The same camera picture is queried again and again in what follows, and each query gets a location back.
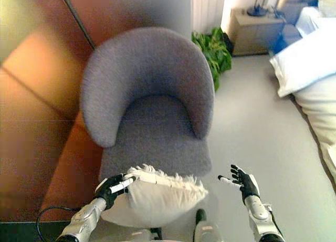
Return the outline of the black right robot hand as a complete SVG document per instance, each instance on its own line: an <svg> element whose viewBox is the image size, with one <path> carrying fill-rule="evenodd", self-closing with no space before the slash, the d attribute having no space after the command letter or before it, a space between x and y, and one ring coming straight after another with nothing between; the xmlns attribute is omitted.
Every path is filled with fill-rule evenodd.
<svg viewBox="0 0 336 242"><path fill-rule="evenodd" d="M247 174L239 166L233 164L230 166L230 172L232 173L232 178L222 175L219 175L217 178L221 182L228 183L238 188L241 192L243 203L245 203L245 199L250 196L260 198L259 186L252 174Z"/></svg>

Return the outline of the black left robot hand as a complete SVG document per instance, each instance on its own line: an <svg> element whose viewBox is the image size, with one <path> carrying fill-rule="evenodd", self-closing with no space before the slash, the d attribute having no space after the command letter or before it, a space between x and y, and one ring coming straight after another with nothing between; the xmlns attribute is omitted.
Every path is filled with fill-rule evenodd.
<svg viewBox="0 0 336 242"><path fill-rule="evenodd" d="M116 198L128 191L130 186L137 179L135 176L125 178L124 174L118 174L110 178L105 178L96 188L94 197L105 201L105 211L114 205Z"/></svg>

